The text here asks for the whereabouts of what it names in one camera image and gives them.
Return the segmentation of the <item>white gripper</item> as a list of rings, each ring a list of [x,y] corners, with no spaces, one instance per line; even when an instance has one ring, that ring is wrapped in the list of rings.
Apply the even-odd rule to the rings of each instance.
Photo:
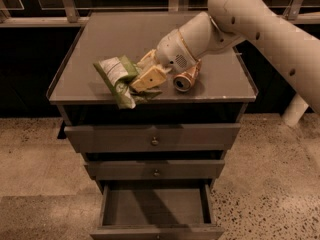
[[[130,87],[136,92],[143,92],[164,83],[167,80],[166,72],[157,65],[158,61],[162,66],[170,67],[177,72],[184,72],[198,62],[189,51],[180,31],[174,29],[160,40],[156,50],[151,49],[140,59],[137,66],[148,69],[143,70],[130,83]]]

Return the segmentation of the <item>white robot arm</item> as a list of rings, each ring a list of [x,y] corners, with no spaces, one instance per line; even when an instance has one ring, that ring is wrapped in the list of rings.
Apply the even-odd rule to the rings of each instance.
[[[247,40],[297,94],[320,112],[320,40],[274,14],[262,0],[208,0],[208,10],[172,30],[138,62],[139,78],[184,72],[207,53]]]

